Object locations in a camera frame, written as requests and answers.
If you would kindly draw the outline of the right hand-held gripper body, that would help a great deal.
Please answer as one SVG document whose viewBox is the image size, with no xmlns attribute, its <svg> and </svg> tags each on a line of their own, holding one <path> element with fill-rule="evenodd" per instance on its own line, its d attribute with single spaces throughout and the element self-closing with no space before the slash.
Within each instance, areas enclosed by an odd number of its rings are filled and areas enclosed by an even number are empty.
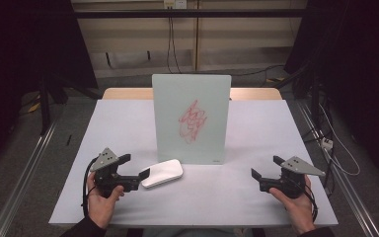
<svg viewBox="0 0 379 237">
<path fill-rule="evenodd" d="M 270 188 L 282 191 L 289 198 L 299 198 L 305 191 L 306 175 L 324 177 L 326 173 L 303 159 L 293 156 L 279 166 L 279 179 L 263 178 L 259 182 L 261 192 L 269 192 Z"/>
</svg>

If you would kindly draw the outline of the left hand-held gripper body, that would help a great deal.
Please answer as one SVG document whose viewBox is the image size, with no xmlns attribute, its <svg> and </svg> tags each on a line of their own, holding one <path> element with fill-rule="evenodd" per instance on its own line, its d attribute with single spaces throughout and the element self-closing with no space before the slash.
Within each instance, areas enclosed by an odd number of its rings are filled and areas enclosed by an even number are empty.
<svg viewBox="0 0 379 237">
<path fill-rule="evenodd" d="M 104 198 L 108 198 L 115 187 L 123 186 L 126 193 L 137 191 L 139 176 L 122 176 L 117 172 L 118 158 L 108 147 L 105 148 L 92 164 L 90 171 L 95 173 L 95 184 Z"/>
</svg>

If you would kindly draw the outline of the white board eraser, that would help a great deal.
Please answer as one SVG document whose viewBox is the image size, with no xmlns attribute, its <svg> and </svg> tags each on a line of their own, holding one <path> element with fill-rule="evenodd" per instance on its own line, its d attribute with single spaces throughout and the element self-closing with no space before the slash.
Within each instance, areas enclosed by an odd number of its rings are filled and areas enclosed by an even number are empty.
<svg viewBox="0 0 379 237">
<path fill-rule="evenodd" d="M 141 181 L 141 185 L 146 189 L 178 179 L 184 173 L 182 164 L 178 159 L 151 165 L 145 170 L 149 171 L 149 176 Z"/>
</svg>

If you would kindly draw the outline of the person's right hand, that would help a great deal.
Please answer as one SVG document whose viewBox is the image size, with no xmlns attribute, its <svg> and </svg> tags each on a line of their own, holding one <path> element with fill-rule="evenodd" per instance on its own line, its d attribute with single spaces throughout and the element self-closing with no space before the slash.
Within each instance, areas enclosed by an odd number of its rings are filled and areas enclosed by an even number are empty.
<svg viewBox="0 0 379 237">
<path fill-rule="evenodd" d="M 310 201 L 311 182 L 308 177 L 305 177 L 305 181 L 305 193 L 298 198 L 289 198 L 276 188 L 269 189 L 269 193 L 278 199 L 285 207 L 292 228 L 297 236 L 316 229 L 313 220 L 313 206 Z"/>
</svg>

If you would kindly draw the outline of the person's left hand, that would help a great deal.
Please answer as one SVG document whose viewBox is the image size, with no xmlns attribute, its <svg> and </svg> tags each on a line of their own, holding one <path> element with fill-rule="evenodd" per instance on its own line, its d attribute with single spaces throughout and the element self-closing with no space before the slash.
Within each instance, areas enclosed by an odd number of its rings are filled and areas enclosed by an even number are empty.
<svg viewBox="0 0 379 237">
<path fill-rule="evenodd" d="M 87 178 L 89 217 L 102 229 L 107 229 L 114 215 L 115 203 L 124 196 L 123 186 L 117 186 L 109 197 L 103 197 L 95 185 L 95 173 Z"/>
</svg>

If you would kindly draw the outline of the white table cover sheet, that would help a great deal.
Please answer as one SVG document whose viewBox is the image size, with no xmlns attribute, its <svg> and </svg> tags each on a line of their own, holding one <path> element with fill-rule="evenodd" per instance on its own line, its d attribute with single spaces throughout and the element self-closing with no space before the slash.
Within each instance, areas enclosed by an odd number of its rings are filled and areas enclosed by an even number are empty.
<svg viewBox="0 0 379 237">
<path fill-rule="evenodd" d="M 131 159 L 119 172 L 135 175 L 157 162 L 153 104 L 101 100 L 49 219 L 68 225 L 83 217 L 82 186 L 89 162 L 105 148 Z M 127 227 L 286 226 L 284 207 L 263 193 L 251 176 L 257 170 L 276 178 L 272 158 L 310 158 L 290 109 L 283 100 L 233 101 L 229 105 L 226 156 L 221 165 L 185 165 L 181 178 L 155 188 L 140 188 L 115 206 L 112 223 Z"/>
</svg>

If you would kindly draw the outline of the white power strip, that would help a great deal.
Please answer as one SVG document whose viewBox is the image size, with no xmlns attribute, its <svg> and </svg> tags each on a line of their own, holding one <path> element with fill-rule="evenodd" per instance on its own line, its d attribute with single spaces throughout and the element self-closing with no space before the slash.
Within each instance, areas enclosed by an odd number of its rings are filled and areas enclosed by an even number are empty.
<svg viewBox="0 0 379 237">
<path fill-rule="evenodd" d="M 321 146 L 330 151 L 333 149 L 334 143 L 330 139 L 324 137 L 321 139 Z"/>
</svg>

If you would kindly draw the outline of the person's lap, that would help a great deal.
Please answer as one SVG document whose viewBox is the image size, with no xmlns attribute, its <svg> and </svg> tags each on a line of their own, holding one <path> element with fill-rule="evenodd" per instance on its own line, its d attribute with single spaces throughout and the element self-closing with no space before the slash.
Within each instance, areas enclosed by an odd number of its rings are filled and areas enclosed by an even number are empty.
<svg viewBox="0 0 379 237">
<path fill-rule="evenodd" d="M 249 228 L 147 228 L 142 237 L 254 237 Z"/>
</svg>

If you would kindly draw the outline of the pale green glass writing board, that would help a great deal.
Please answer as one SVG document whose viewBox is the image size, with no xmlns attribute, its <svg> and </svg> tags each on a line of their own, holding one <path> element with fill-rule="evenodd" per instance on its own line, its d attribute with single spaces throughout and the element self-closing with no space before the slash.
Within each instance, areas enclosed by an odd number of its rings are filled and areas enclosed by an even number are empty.
<svg viewBox="0 0 379 237">
<path fill-rule="evenodd" d="M 222 164 L 231 77 L 155 74 L 152 87 L 158 158 Z"/>
</svg>

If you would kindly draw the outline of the black metal stand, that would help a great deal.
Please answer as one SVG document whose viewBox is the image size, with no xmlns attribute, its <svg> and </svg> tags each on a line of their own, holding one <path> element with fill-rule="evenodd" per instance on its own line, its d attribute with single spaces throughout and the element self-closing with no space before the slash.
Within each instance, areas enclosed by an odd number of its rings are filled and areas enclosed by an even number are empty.
<svg viewBox="0 0 379 237">
<path fill-rule="evenodd" d="M 41 108 L 41 135 L 45 135 L 50 127 L 50 110 L 48 103 L 48 92 L 46 88 L 46 80 L 44 77 L 41 78 L 39 83 L 39 97 L 40 97 L 40 108 Z"/>
</svg>

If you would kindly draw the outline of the black curtain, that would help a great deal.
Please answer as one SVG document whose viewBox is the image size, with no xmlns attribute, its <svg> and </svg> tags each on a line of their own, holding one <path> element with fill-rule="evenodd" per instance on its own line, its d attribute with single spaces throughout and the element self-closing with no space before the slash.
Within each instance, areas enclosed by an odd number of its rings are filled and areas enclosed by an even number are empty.
<svg viewBox="0 0 379 237">
<path fill-rule="evenodd" d="M 0 149 L 42 79 L 49 89 L 98 86 L 71 0 L 0 0 Z"/>
<path fill-rule="evenodd" d="M 308 0 L 285 71 L 315 62 L 328 95 L 379 169 L 379 0 Z"/>
</svg>

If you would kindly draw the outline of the black horizontal bar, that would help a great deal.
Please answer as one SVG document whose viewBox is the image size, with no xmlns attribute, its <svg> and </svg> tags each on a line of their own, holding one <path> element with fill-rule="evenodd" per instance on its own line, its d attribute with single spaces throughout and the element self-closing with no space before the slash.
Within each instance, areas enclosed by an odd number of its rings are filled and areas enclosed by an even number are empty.
<svg viewBox="0 0 379 237">
<path fill-rule="evenodd" d="M 101 10 L 76 11 L 79 19 L 122 18 L 295 18 L 308 14 L 305 9 L 259 9 L 259 10 Z"/>
</svg>

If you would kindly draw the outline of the aluminium floor rail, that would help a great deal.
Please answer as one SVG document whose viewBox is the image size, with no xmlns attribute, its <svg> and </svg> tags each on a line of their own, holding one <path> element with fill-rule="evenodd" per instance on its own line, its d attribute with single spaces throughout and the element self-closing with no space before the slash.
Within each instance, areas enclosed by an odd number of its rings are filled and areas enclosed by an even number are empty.
<svg viewBox="0 0 379 237">
<path fill-rule="evenodd" d="M 21 173 L 15 188 L 11 191 L 10 196 L 6 200 L 0 211 L 0 237 L 6 237 L 13 219 L 20 208 L 25 197 L 30 182 L 35 175 L 38 165 L 44 155 L 44 152 L 51 140 L 58 121 L 53 121 L 43 135 L 39 137 L 38 143 L 30 156 L 28 163 Z"/>
<path fill-rule="evenodd" d="M 367 207 L 362 202 L 362 199 L 359 197 L 358 192 L 355 190 L 355 188 L 352 186 L 352 183 L 349 180 L 350 177 L 356 177 L 360 174 L 361 172 L 360 166 L 357 163 L 354 156 L 339 140 L 336 132 L 334 131 L 331 120 L 329 119 L 328 114 L 326 113 L 325 109 L 321 105 L 318 105 L 318 116 L 322 116 L 326 120 L 335 140 L 341 145 L 342 149 L 350 156 L 355 166 L 357 167 L 356 172 L 349 172 L 341 165 L 340 161 L 338 160 L 338 158 L 336 157 L 334 153 L 334 149 L 328 151 L 321 146 L 321 139 L 324 138 L 325 136 L 324 136 L 324 133 L 318 128 L 319 122 L 313 121 L 312 111 L 307 107 L 305 103 L 299 103 L 298 107 L 304 119 L 306 120 L 307 124 L 311 127 L 313 136 L 316 139 L 318 146 L 323 152 L 325 161 L 329 165 L 329 173 L 331 173 L 332 177 L 338 182 L 338 186 L 340 187 L 343 195 L 345 196 L 346 201 L 351 207 L 351 210 L 355 218 L 357 219 L 359 225 L 361 226 L 361 229 L 363 230 L 365 236 L 366 237 L 379 237 L 379 230 L 370 212 L 368 211 Z"/>
</svg>

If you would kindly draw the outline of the white wall socket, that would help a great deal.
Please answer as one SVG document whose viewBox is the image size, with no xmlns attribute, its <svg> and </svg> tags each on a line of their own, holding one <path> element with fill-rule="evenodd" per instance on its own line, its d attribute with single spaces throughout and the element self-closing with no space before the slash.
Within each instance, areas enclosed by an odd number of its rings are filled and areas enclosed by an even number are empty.
<svg viewBox="0 0 379 237">
<path fill-rule="evenodd" d="M 165 9 L 184 10 L 188 7 L 187 0 L 163 0 Z"/>
</svg>

